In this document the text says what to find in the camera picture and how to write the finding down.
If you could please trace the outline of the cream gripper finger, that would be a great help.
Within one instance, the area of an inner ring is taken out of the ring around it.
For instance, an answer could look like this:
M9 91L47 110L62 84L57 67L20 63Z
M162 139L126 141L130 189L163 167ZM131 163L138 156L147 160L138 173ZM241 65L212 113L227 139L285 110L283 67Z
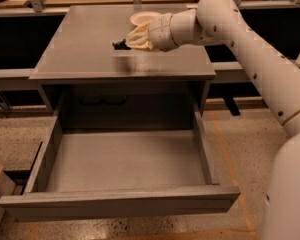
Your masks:
M145 34L137 33L126 37L126 45L129 48L145 51L153 51L154 46Z
M126 37L128 42L136 42L148 37L149 21L143 22L132 30Z

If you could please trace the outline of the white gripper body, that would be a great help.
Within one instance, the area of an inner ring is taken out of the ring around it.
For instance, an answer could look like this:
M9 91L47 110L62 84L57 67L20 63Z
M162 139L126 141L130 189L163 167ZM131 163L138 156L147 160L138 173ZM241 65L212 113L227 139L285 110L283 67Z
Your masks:
M172 14L166 13L156 16L150 21L149 40L160 51L167 52L177 48L171 34L171 19Z

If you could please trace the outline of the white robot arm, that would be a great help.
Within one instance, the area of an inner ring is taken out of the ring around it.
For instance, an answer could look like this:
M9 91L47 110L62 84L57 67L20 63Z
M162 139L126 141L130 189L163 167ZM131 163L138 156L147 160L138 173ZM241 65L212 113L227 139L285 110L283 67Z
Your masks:
M216 40L226 45L289 135L275 156L261 240L300 240L300 69L254 32L233 0L200 0L137 26L126 45L171 51Z

